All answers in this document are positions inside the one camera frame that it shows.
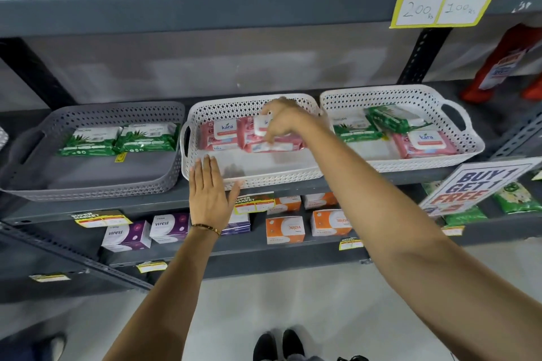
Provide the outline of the pink wet wipes packet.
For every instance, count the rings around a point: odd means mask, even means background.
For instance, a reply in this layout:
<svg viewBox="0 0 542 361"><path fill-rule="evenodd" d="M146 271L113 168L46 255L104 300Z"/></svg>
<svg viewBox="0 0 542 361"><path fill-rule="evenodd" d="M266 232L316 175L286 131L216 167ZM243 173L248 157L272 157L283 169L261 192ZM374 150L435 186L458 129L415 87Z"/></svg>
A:
<svg viewBox="0 0 542 361"><path fill-rule="evenodd" d="M303 140L295 134L275 137L273 143L258 135L247 136L242 149L249 153L292 152L305 148Z"/></svg>
<svg viewBox="0 0 542 361"><path fill-rule="evenodd" d="M262 146L267 145L265 136L272 119L271 114L237 118L236 134L239 148L246 152L264 151Z"/></svg>
<svg viewBox="0 0 542 361"><path fill-rule="evenodd" d="M442 131L414 130L405 134L392 133L402 159L421 159L436 156L451 156L458 150Z"/></svg>
<svg viewBox="0 0 542 361"><path fill-rule="evenodd" d="M223 151L239 148L237 119L212 120L200 126L198 148L206 151Z"/></svg>

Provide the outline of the green food packet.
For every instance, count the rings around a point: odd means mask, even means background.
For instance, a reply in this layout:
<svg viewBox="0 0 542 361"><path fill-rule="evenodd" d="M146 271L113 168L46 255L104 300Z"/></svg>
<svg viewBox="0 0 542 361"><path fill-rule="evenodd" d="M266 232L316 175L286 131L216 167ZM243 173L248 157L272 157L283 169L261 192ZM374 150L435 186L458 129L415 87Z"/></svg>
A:
<svg viewBox="0 0 542 361"><path fill-rule="evenodd" d="M440 180L422 183L422 187L427 195L432 194L442 183ZM445 227L465 226L468 223L487 220L488 217L478 206L472 206L465 212L445 215L442 217Z"/></svg>
<svg viewBox="0 0 542 361"><path fill-rule="evenodd" d="M542 204L519 182L511 182L495 192L497 201L504 214L542 212Z"/></svg>

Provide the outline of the green wet wipes packet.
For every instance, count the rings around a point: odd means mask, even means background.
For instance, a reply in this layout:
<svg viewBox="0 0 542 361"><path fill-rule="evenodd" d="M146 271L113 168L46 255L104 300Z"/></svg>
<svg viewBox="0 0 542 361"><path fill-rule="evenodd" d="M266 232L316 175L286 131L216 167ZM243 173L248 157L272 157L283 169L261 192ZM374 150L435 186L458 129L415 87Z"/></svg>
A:
<svg viewBox="0 0 542 361"><path fill-rule="evenodd" d="M175 151L179 126L173 122L126 125L114 149L118 153Z"/></svg>
<svg viewBox="0 0 542 361"><path fill-rule="evenodd" d="M74 131L64 146L57 151L60 156L116 156L116 142L121 126L82 127Z"/></svg>
<svg viewBox="0 0 542 361"><path fill-rule="evenodd" d="M346 143L383 138L383 132L365 114L333 118L332 125L335 135Z"/></svg>
<svg viewBox="0 0 542 361"><path fill-rule="evenodd" d="M366 112L382 130L397 134L406 134L432 125L424 118L395 104L369 107Z"/></svg>

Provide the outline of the person's left forearm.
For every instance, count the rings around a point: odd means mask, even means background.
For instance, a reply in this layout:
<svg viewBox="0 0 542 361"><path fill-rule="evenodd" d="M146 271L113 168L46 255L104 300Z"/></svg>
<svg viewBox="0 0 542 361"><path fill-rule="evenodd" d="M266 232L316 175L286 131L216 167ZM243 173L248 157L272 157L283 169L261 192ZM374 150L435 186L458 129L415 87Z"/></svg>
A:
<svg viewBox="0 0 542 361"><path fill-rule="evenodd" d="M211 251L219 236L190 230L102 361L182 361Z"/></svg>

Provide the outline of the purple and white box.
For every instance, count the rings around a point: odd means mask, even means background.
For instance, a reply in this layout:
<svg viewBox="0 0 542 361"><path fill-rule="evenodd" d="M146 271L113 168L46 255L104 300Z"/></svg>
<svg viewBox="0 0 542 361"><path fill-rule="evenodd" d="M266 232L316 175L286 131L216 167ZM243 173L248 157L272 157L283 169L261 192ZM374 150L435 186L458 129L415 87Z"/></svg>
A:
<svg viewBox="0 0 542 361"><path fill-rule="evenodd" d="M105 231L101 247L114 253L148 249L152 243L150 230L151 224L146 220L109 226Z"/></svg>
<svg viewBox="0 0 542 361"><path fill-rule="evenodd" d="M252 224L250 221L250 214L232 213L228 221L228 224L222 230L221 235L226 236L226 235L248 233L251 231L251 227L252 227Z"/></svg>
<svg viewBox="0 0 542 361"><path fill-rule="evenodd" d="M183 241L191 227L189 213L155 215L150 227L150 238L157 243Z"/></svg>

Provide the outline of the person's black shoe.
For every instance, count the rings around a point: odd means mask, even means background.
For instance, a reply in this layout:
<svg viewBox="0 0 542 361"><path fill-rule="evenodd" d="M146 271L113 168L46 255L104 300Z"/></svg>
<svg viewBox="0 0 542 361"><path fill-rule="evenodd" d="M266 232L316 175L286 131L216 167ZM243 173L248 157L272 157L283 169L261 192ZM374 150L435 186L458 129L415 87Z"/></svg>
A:
<svg viewBox="0 0 542 361"><path fill-rule="evenodd" d="M293 329L283 332L281 345L285 361L306 361L304 346Z"/></svg>
<svg viewBox="0 0 542 361"><path fill-rule="evenodd" d="M253 361L277 361L278 352L275 337L272 332L263 333L257 340L254 351Z"/></svg>

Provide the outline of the white perforated plastic basket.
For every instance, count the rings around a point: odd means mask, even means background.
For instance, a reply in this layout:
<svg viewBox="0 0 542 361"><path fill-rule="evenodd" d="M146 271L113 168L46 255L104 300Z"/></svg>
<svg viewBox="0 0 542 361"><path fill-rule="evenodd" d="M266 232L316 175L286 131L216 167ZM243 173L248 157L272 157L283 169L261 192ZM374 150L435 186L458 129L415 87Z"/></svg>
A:
<svg viewBox="0 0 542 361"><path fill-rule="evenodd" d="M199 148L201 127L214 120L237 119L257 116L270 100L286 97L315 116L322 111L314 97L305 93L264 94L204 100L193 104L181 128L181 173L189 179L189 170L196 159L205 154L215 157L226 189L236 181L243 181L243 188L274 186L319 179L323 173L308 149L292 152L248 153L241 149L207 151Z"/></svg>
<svg viewBox="0 0 542 361"><path fill-rule="evenodd" d="M457 166L484 152L484 140L474 130L468 112L444 98L432 87L421 84L356 87L328 90L320 94L320 108L329 118L353 116L362 109L398 105L432 123L451 141L458 153L403 159L392 138L348 145L380 173L416 171Z"/></svg>

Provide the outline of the person's right hand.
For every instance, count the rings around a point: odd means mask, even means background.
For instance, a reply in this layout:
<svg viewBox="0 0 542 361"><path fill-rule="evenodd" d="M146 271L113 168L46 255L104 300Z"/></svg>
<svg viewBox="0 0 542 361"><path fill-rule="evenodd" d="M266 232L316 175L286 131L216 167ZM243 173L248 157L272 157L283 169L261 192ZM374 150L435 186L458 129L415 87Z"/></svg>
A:
<svg viewBox="0 0 542 361"><path fill-rule="evenodd" d="M260 114L272 117L264 136L268 143L273 143L277 137L295 134L309 144L311 139L331 132L325 118L309 113L295 100L286 97L267 102Z"/></svg>

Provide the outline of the person's left hand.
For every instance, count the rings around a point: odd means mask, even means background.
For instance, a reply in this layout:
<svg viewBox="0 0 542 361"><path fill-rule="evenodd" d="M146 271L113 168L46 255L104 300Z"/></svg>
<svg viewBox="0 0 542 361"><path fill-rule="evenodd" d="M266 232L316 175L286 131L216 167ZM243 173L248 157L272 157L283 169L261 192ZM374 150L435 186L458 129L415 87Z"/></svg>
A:
<svg viewBox="0 0 542 361"><path fill-rule="evenodd" d="M212 163L212 188L202 188L202 159L195 161L196 187L195 195L189 192L189 209L192 226L220 236L227 226L231 215L227 213L228 194L220 174L218 162L209 156Z"/></svg>

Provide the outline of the grey perforated plastic basket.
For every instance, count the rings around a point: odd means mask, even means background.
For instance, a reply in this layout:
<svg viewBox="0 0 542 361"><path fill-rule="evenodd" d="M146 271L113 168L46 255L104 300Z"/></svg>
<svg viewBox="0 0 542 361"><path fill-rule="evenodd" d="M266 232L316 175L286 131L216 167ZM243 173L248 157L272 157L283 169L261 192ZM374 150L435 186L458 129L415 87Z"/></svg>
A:
<svg viewBox="0 0 542 361"><path fill-rule="evenodd" d="M185 121L181 102L132 102L66 106L21 134L0 169L0 191L34 202L107 199L164 193L178 181L180 145L173 151L114 156L61 156L58 151L84 127Z"/></svg>

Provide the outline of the person's black right shoe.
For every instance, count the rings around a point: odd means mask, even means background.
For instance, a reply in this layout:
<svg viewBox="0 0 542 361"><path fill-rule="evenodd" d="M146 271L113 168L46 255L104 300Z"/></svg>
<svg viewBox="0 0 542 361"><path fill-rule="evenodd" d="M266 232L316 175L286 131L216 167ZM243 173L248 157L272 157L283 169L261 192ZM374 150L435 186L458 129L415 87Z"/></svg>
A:
<svg viewBox="0 0 542 361"><path fill-rule="evenodd" d="M281 345L285 361L306 361L304 346L293 329L283 332Z"/></svg>

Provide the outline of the person's black left shoe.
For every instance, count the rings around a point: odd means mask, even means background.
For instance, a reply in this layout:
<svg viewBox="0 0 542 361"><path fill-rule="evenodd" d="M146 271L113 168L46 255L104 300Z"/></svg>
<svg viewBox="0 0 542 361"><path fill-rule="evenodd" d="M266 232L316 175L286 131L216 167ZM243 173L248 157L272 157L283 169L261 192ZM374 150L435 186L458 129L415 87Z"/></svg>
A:
<svg viewBox="0 0 542 361"><path fill-rule="evenodd" d="M263 333L257 340L254 351L253 361L277 361L278 352L275 337L272 332Z"/></svg>

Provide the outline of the grey metal shelf rack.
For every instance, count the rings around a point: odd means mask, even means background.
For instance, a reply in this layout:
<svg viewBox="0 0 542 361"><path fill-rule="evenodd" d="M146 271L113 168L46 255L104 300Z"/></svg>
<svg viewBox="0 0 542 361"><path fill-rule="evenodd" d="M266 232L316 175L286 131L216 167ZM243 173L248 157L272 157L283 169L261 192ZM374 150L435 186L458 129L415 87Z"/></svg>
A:
<svg viewBox="0 0 542 361"><path fill-rule="evenodd" d="M105 40L105 64L123 65L129 76L143 71L143 59L173 63L172 88L160 93L142 84L149 102L185 105L201 100L270 93L307 93L316 98L339 87L370 87L384 81L413 82L443 64L444 44L495 33L503 19L542 14L542 0L495 0L480 25L460 30L389 29L396 0L0 0L0 36L53 39L71 47L74 63ZM353 79L354 65L390 76L383 82ZM129 289L149 290L159 276L138 276L135 265L170 260L174 245L151 252L103 250L103 228L84 229L73 213L120 210L134 219L186 212L189 189L180 177L165 193L75 201L32 202L0 196L0 305L93 296ZM65 274L70 281L40 283L35 274Z"/></svg>

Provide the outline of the person's right forearm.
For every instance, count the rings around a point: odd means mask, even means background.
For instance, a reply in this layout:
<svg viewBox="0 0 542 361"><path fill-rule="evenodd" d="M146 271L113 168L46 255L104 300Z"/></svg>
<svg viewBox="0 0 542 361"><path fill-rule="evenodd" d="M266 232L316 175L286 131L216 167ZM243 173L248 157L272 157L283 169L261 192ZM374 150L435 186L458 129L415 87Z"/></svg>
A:
<svg viewBox="0 0 542 361"><path fill-rule="evenodd" d="M542 304L457 246L319 121L300 122L388 284L460 361L542 361Z"/></svg>

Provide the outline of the white promotion sign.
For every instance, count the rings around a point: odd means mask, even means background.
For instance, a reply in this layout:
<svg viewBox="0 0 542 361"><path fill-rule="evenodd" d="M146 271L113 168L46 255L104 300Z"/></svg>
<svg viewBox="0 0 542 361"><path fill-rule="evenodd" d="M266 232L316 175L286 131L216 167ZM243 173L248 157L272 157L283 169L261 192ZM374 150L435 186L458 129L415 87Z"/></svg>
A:
<svg viewBox="0 0 542 361"><path fill-rule="evenodd" d="M542 163L540 157L512 157L464 163L432 191L419 207L430 217L458 214L491 196Z"/></svg>

